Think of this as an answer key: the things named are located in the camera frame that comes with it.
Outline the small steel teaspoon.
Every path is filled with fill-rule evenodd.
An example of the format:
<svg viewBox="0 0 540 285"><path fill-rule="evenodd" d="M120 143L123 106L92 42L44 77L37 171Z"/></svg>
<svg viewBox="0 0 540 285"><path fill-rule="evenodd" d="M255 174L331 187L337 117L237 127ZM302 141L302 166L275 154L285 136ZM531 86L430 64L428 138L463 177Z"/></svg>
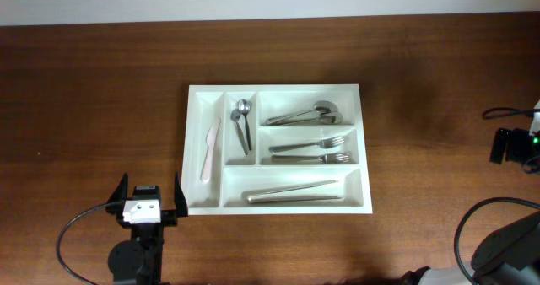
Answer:
<svg viewBox="0 0 540 285"><path fill-rule="evenodd" d="M237 109L244 116L247 146L249 150L252 150L251 132L250 132L250 126L249 126L249 121L248 121L248 115L251 111L251 102L246 99L240 99L237 102Z"/></svg>
<svg viewBox="0 0 540 285"><path fill-rule="evenodd" d="M247 144L246 144L246 140L244 138L243 131L242 131L241 127L240 127L240 117L241 117L241 113L240 113L240 111L238 109L232 110L231 115L230 115L230 119L235 124L236 134L237 134L237 136L239 138L242 150L243 150L245 155L248 155L248 147L247 147Z"/></svg>

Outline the white plastic knife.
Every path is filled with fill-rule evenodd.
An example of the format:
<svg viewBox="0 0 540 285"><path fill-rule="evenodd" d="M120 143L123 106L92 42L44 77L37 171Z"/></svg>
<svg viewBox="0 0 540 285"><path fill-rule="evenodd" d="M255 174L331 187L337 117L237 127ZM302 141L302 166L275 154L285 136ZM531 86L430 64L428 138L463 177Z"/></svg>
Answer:
<svg viewBox="0 0 540 285"><path fill-rule="evenodd" d="M212 167L213 167L213 153L216 145L216 140L219 134L219 128L221 124L221 119L216 119L208 130L206 136L207 152L203 162L202 171L200 175L200 180L203 184L207 184L212 177Z"/></svg>

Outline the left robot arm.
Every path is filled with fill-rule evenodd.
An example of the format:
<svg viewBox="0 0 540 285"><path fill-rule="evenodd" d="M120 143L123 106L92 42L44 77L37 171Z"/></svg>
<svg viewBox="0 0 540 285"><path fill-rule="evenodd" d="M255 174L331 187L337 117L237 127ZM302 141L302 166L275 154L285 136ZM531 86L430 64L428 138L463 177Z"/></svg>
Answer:
<svg viewBox="0 0 540 285"><path fill-rule="evenodd" d="M115 245L108 256L107 265L113 282L161 284L164 229L177 226L178 219L188 215L179 176L176 175L174 180L173 209L161 207L158 186L137 186L131 196L127 192L128 175L123 175L106 208L122 228L131 231L130 239Z"/></svg>

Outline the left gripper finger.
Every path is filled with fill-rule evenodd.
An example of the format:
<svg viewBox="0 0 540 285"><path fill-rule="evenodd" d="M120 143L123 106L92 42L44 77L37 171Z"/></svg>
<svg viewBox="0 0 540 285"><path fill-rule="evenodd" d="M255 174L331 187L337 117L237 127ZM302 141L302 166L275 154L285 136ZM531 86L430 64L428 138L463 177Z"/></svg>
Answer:
<svg viewBox="0 0 540 285"><path fill-rule="evenodd" d="M127 190L128 190L128 174L124 173L121 177L121 180L113 191L111 196L108 199L108 203L113 202L124 202L127 199Z"/></svg>
<svg viewBox="0 0 540 285"><path fill-rule="evenodd" d="M180 181L180 176L178 172L175 172L174 204L175 204L175 215L177 217L187 217L189 215L189 208L188 208L183 190L181 189L181 181Z"/></svg>

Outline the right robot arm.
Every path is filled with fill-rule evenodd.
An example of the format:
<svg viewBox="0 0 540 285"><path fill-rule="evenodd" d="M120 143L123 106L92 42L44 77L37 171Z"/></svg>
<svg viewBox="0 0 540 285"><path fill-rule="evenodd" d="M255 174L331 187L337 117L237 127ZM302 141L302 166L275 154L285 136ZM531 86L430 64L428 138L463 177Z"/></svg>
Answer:
<svg viewBox="0 0 540 285"><path fill-rule="evenodd" d="M500 128L489 157L492 163L519 163L528 174L539 172L539 131ZM496 203L530 207L534 213L489 234L467 264L462 261L460 242L469 218L482 207ZM471 207L456 228L453 251L457 272L428 266L406 272L398 284L539 284L539 204L515 197L492 197Z"/></svg>

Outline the steel tablespoon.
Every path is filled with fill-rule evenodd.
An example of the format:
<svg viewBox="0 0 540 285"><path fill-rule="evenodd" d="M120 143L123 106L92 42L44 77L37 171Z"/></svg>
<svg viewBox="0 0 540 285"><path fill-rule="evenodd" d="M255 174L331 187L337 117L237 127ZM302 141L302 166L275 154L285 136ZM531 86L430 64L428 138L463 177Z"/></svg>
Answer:
<svg viewBox="0 0 540 285"><path fill-rule="evenodd" d="M336 112L338 111L338 107L333 104L332 102L330 101L325 101L325 100L321 100L321 101L317 101L316 103L313 104L313 106L307 110L301 110L301 111L297 111L297 112L293 112L293 113L289 113L287 115L283 115L283 116L275 116L273 118L269 118L265 121L265 124L266 125L274 125L280 121L284 121L284 120L287 120L289 118L292 118L292 117L296 117L296 116L300 116L300 115L304 115L306 113L310 113L310 112L318 112L320 114L324 114L324 113L330 113L330 112Z"/></svg>
<svg viewBox="0 0 540 285"><path fill-rule="evenodd" d="M313 117L309 119L280 121L276 123L276 126L294 125L294 124L308 123L308 122L321 123L323 125L335 125L335 124L342 123L343 120L344 120L343 115L338 111L334 111L334 112L320 114L317 117Z"/></svg>

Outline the steel fork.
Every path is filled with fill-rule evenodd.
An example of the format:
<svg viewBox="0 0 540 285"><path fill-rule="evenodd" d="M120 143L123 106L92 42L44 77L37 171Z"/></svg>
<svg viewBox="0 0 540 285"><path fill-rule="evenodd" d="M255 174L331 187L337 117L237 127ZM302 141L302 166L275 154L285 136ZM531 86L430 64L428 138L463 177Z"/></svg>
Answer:
<svg viewBox="0 0 540 285"><path fill-rule="evenodd" d="M323 149L335 148L341 144L345 143L345 136L336 136L322 139L316 142L307 142L299 144L290 144L282 146L271 146L268 150L270 153L282 153L290 150L295 150L299 148L308 148L308 147L318 147Z"/></svg>
<svg viewBox="0 0 540 285"><path fill-rule="evenodd" d="M351 153L327 153L322 155L273 155L273 163L318 162L322 164L346 164L353 158Z"/></svg>

